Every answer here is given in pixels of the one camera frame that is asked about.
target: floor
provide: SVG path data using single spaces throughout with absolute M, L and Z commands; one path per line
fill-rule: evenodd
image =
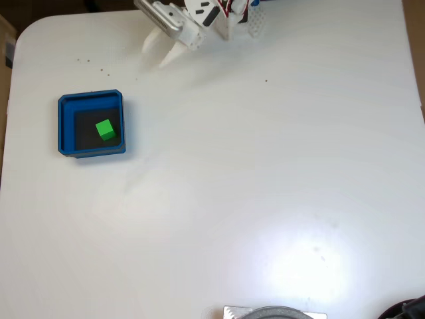
M 52 15 L 135 9 L 133 0 L 8 0 L 0 15 L 22 33 L 31 23 Z

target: white tabletop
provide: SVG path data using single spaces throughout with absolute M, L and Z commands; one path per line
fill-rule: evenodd
M 139 11 L 21 35 L 1 318 L 217 319 L 226 304 L 376 318 L 424 294 L 425 125 L 401 2 L 264 10 L 259 40 L 208 34 L 165 68 L 165 45 L 141 54 Z M 113 88 L 127 152 L 61 155 L 58 99 Z

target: blue container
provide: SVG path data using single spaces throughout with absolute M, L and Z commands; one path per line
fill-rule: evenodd
M 104 120 L 110 120 L 117 135 L 107 141 L 96 129 L 96 124 Z M 58 101 L 58 150 L 75 158 L 124 153 L 121 92 L 108 90 L 62 96 Z

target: green cube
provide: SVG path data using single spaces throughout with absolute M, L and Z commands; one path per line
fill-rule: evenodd
M 111 138 L 115 138 L 117 136 L 109 120 L 104 120 L 100 123 L 97 123 L 96 128 L 98 129 L 100 137 L 104 141 L 110 140 Z

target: square bin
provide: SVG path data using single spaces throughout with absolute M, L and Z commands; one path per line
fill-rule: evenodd
M 108 140 L 103 140 L 96 128 L 105 120 L 109 120 L 115 132 Z M 120 91 L 62 96 L 58 101 L 58 150 L 75 158 L 124 153 L 126 137 Z

